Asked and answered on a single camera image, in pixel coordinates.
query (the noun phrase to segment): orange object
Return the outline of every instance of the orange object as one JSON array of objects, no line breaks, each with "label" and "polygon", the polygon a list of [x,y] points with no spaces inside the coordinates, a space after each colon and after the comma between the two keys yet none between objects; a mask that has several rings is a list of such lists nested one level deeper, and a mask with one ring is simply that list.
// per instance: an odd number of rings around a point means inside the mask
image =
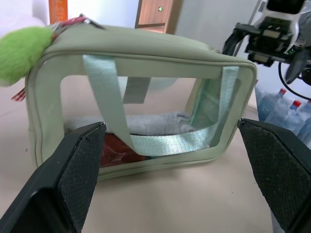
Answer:
[{"label": "orange object", "polygon": [[67,0],[49,0],[50,24],[68,19]]}]

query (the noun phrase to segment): plastic water bottle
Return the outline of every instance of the plastic water bottle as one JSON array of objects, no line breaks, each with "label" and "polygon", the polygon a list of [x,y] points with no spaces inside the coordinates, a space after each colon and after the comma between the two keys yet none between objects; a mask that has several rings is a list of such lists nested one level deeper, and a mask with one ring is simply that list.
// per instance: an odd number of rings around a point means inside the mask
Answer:
[{"label": "plastic water bottle", "polygon": [[297,111],[297,108],[301,105],[301,102],[295,100],[289,109],[287,116],[284,118],[281,127],[292,131],[295,135],[298,135],[301,128],[304,126],[305,121],[302,115]]},{"label": "plastic water bottle", "polygon": [[298,134],[298,138],[306,145],[311,142],[311,117],[306,120]]},{"label": "plastic water bottle", "polygon": [[255,86],[255,95],[257,106],[259,106],[262,98],[265,96],[265,92],[261,91],[258,87]]},{"label": "plastic water bottle", "polygon": [[288,115],[290,106],[291,105],[284,100],[284,98],[280,98],[275,104],[274,110],[268,115],[264,122],[283,127],[283,122]]},{"label": "plastic water bottle", "polygon": [[283,98],[286,93],[285,89],[280,89],[277,94],[265,95],[258,106],[259,121],[264,122],[268,115],[274,110],[275,104],[280,98]]},{"label": "plastic water bottle", "polygon": [[311,101],[308,101],[308,103],[301,106],[298,111],[305,120],[311,117]]}]

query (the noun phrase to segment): black cable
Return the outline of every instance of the black cable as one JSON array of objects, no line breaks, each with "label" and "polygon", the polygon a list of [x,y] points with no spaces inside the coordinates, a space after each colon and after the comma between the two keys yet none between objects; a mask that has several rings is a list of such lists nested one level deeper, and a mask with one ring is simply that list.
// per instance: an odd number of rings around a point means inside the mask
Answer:
[{"label": "black cable", "polygon": [[293,91],[293,90],[285,83],[285,81],[284,81],[284,79],[283,79],[283,76],[282,76],[282,69],[281,69],[281,68],[282,68],[282,63],[279,62],[279,63],[278,63],[278,76],[280,77],[280,80],[281,80],[282,84],[286,87],[286,89],[289,90],[290,92],[292,92],[294,95],[297,95],[297,96],[299,96],[299,97],[301,97],[301,98],[303,98],[303,99],[305,99],[305,100],[311,101],[311,98],[308,98],[308,97],[305,97],[305,96],[302,96],[302,95],[298,94],[297,92]]}]

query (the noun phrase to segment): beige table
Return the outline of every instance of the beige table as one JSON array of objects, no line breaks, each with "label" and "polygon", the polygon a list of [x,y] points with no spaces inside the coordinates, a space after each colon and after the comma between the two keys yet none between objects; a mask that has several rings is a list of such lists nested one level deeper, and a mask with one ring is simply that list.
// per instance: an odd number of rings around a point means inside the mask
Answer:
[{"label": "beige table", "polygon": [[[22,87],[0,88],[0,216],[34,169],[25,103],[10,101]],[[214,162],[100,182],[83,232],[272,233],[272,223],[237,132]]]}]

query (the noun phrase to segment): bag handle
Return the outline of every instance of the bag handle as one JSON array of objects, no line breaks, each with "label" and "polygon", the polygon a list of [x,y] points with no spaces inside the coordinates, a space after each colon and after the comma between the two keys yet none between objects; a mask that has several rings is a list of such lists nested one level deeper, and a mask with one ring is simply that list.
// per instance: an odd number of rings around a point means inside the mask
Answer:
[{"label": "bag handle", "polygon": [[83,61],[95,100],[107,126],[137,154],[145,156],[174,155],[208,148],[220,122],[225,120],[239,73],[239,67],[223,67],[216,124],[178,135],[137,136],[129,133],[113,57],[83,55]]}]

